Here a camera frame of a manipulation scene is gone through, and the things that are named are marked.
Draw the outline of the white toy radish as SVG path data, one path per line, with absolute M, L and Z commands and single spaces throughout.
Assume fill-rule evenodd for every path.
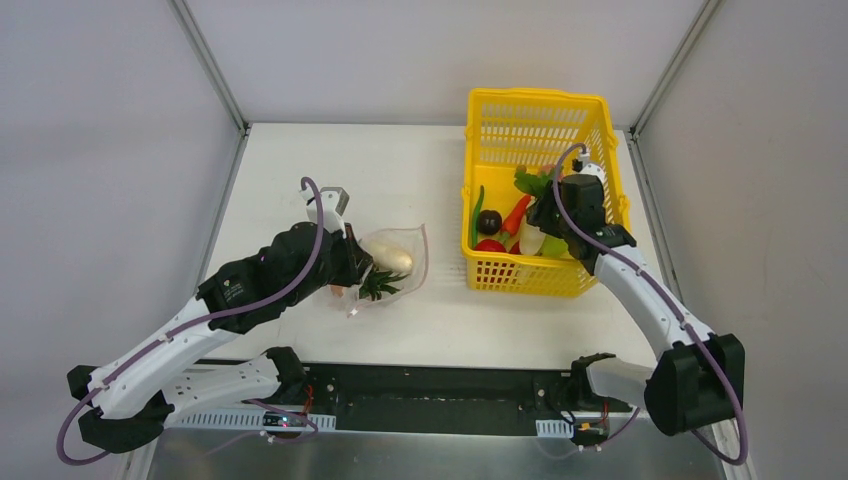
M 413 271 L 415 261 L 412 254 L 399 246 L 381 240 L 366 239 L 361 241 L 361 247 L 380 269 L 399 274 L 409 274 Z
M 535 210 L 538 198 L 544 194 L 544 189 L 552 178 L 552 165 L 545 165 L 536 173 L 529 173 L 524 165 L 518 166 L 514 173 L 514 186 L 531 200 L 521 217 L 519 226 L 519 252 L 521 255 L 537 256 L 542 249 L 546 234 L 537 226 L 529 223 L 529 218 Z

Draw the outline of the green toy apple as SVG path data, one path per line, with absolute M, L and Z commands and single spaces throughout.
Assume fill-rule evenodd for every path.
M 546 236 L 538 254 L 546 258 L 560 259 L 569 256 L 569 247 L 564 240 Z

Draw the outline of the dark toy avocado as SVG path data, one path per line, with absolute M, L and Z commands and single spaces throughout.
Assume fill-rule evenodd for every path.
M 479 235 L 494 236 L 502 229 L 503 218 L 496 210 L 482 210 L 477 226 Z

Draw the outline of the red toy bell pepper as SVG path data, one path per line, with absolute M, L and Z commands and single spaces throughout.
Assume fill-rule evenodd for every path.
M 480 240 L 475 246 L 474 250 L 478 252 L 491 252 L 491 253 L 506 253 L 507 249 L 503 243 L 499 242 L 493 238 L 486 238 Z

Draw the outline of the clear pink zip top bag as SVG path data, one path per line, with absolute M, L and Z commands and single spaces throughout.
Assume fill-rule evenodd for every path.
M 328 305 L 352 317 L 372 307 L 385 307 L 420 289 L 429 272 L 426 226 L 386 228 L 364 235 L 358 246 L 371 263 L 352 287 L 324 289 Z

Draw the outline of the toy pineapple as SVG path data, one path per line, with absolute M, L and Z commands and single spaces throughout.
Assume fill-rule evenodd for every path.
M 350 290 L 356 300 L 378 301 L 384 297 L 395 295 L 402 290 L 402 282 L 408 274 L 380 268 L 371 268 L 367 272 L 356 269 L 343 272 L 330 284 L 331 292 L 342 297 Z

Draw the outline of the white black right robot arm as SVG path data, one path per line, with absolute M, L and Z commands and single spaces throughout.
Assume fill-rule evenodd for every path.
M 527 221 L 565 241 L 586 272 L 605 286 L 634 320 L 656 357 L 653 367 L 613 354 L 575 362 L 569 400 L 583 410 L 606 397 L 645 410 L 667 436 L 735 421 L 741 439 L 746 352 L 733 334 L 701 322 L 651 273 L 630 232 L 606 220 L 601 179 L 570 174 L 547 180 Z

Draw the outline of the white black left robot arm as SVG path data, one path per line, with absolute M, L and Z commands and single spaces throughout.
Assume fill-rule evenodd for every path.
M 69 389 L 80 402 L 71 417 L 82 440 L 125 453 L 210 409 L 251 400 L 297 402 L 306 373 L 290 347 L 272 347 L 206 373 L 189 369 L 326 286 L 360 284 L 372 265 L 351 225 L 330 233 L 312 222 L 298 223 L 256 254 L 224 264 L 129 353 L 101 367 L 79 365 L 68 372 Z

